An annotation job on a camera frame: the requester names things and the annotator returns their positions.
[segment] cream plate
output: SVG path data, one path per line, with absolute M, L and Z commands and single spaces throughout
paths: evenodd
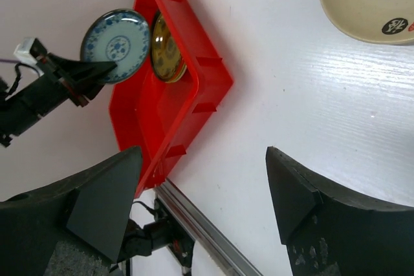
M 321 0 L 331 22 L 355 39 L 389 45 L 414 42 L 413 0 Z

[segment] plate rim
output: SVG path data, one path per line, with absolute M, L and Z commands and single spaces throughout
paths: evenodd
M 95 22 L 93 22 L 93 24 L 88 28 L 88 30 L 86 31 L 86 33 L 85 33 L 85 35 L 84 35 L 84 37 L 83 37 L 83 39 L 82 39 L 82 43 L 81 43 L 81 45 L 80 45 L 80 60 L 81 61 L 85 61 L 85 52 L 84 52 L 84 46 L 85 46 L 85 44 L 86 44 L 86 40 L 87 40 L 87 38 L 89 37 L 89 34 L 93 31 L 93 29 L 97 26 L 97 24 L 98 23 L 100 23 L 103 19 L 105 19 L 107 16 L 109 16 L 109 15 L 114 15 L 114 14 L 118 14 L 118 13 L 132 13 L 132 14 L 134 14 L 134 15 L 136 15 L 136 16 L 139 16 L 140 17 L 140 19 L 142 19 L 143 21 L 145 21 L 146 23 L 147 23 L 147 25 L 148 25 L 148 37 L 149 37 L 149 45 L 148 45 L 148 51 L 146 52 L 146 55 L 144 56 L 144 62 L 142 63 L 142 65 L 145 63 L 145 60 L 148 58 L 148 56 L 149 56 L 149 53 L 150 53 L 150 51 L 151 51 L 151 27 L 150 27 L 150 25 L 149 25 L 149 23 L 148 23 L 148 21 L 145 19 L 145 17 L 140 13 L 140 12 L 137 12 L 137 11 L 135 11 L 135 10 L 133 10 L 133 9 L 129 9 L 129 8 L 118 8 L 118 9 L 114 9 L 114 10 L 111 10 L 111 11 L 109 11 L 109 12 L 106 12 L 106 13 L 104 13 L 104 14 L 102 14 L 98 19 L 96 19 L 95 20 Z M 129 76 L 129 77 L 126 77 L 126 78 L 124 78 L 124 79 L 121 79 L 121 80 L 116 80 L 116 81 L 106 81 L 105 83 L 102 83 L 102 84 L 117 84 L 117 83 L 120 83 L 120 82 L 123 82 L 123 81 L 125 81 L 126 79 L 129 79 L 131 76 Z
M 327 16 L 328 20 L 340 32 L 342 32 L 346 36 L 349 36 L 349 37 L 351 37 L 353 39 L 357 39 L 359 41 L 366 42 L 366 43 L 374 43 L 374 44 L 377 44 L 377 45 L 407 45 L 407 44 L 410 44 L 410 43 L 413 43 L 414 42 L 414 34 L 413 34 L 412 38 L 409 38 L 409 39 L 392 39 L 392 37 L 391 37 L 389 39 L 384 39 L 384 40 L 375 40 L 375 39 L 369 39 L 369 38 L 366 38 L 366 37 L 357 36 L 357 35 L 353 34 L 352 32 L 349 32 L 349 31 L 345 30 L 343 27 L 340 26 L 339 23 L 337 23 L 335 21 L 335 19 L 333 18 L 333 16 L 330 13 L 331 11 L 326 7 L 324 1 L 319 0 L 319 2 L 321 4 L 322 9 L 325 12 L 325 15 Z

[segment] red plastic bin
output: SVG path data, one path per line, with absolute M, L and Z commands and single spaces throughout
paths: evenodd
M 233 79 L 187 0 L 135 0 L 134 10 L 150 23 L 161 11 L 188 67 L 178 82 L 164 83 L 147 58 L 133 77 L 114 87 L 109 114 L 119 148 L 142 148 L 138 197 L 165 181 Z

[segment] white tabletop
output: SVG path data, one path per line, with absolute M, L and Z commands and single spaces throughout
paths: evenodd
M 263 274 L 291 273 L 269 145 L 352 189 L 414 204 L 413 47 L 351 39 L 319 0 L 188 1 L 235 84 L 171 179 Z

